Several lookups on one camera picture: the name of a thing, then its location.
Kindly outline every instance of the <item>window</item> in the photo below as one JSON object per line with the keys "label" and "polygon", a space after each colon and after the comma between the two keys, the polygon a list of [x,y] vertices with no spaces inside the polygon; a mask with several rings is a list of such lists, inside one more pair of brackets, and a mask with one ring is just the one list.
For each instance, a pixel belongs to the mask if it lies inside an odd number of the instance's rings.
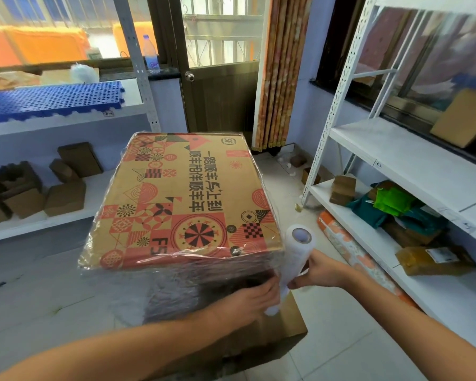
{"label": "window", "polygon": [[259,59],[266,0],[181,0],[191,68]]}
{"label": "window", "polygon": [[[157,46],[147,0],[128,1],[140,46]],[[128,57],[113,0],[0,0],[0,70]]]}
{"label": "window", "polygon": [[[365,0],[336,0],[315,84],[334,91]],[[376,18],[356,72],[391,67],[416,11],[385,8]],[[351,83],[348,99],[371,108],[385,76]],[[432,12],[401,69],[383,115],[476,162],[476,142],[461,150],[430,135],[463,88],[476,89],[476,16]]]}

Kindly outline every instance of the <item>door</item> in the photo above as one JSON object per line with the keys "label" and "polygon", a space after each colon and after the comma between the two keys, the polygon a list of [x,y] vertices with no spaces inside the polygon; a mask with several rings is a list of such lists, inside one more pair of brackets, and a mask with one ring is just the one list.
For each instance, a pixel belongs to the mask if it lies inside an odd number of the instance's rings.
{"label": "door", "polygon": [[250,140],[265,0],[170,0],[189,130]]}

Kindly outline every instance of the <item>blue plastic pallet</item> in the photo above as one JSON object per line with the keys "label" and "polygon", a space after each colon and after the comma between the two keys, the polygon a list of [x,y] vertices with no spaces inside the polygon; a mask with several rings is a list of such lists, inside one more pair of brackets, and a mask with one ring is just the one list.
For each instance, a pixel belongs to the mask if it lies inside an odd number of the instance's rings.
{"label": "blue plastic pallet", "polygon": [[93,84],[64,84],[0,91],[0,123],[10,119],[24,121],[31,117],[73,112],[120,109],[125,90],[119,81]]}

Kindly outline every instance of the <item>hand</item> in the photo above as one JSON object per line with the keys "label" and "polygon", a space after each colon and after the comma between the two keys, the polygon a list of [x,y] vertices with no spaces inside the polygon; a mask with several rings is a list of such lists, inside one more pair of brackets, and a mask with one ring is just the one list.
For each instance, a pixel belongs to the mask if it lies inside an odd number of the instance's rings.
{"label": "hand", "polygon": [[350,266],[314,249],[309,257],[309,271],[293,279],[287,287],[292,290],[311,285],[342,288],[352,272]]}
{"label": "hand", "polygon": [[222,328],[223,335],[247,326],[258,319],[264,311],[280,303],[279,278],[270,278],[254,288],[242,288],[202,310],[205,317]]}

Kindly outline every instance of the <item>plastic stretch wrap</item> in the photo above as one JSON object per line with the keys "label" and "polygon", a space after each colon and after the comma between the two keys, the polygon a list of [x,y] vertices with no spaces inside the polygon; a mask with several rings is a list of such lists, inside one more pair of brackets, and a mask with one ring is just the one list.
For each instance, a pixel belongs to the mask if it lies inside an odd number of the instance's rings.
{"label": "plastic stretch wrap", "polygon": [[276,217],[241,134],[131,138],[79,259],[129,325],[203,308],[278,271]]}

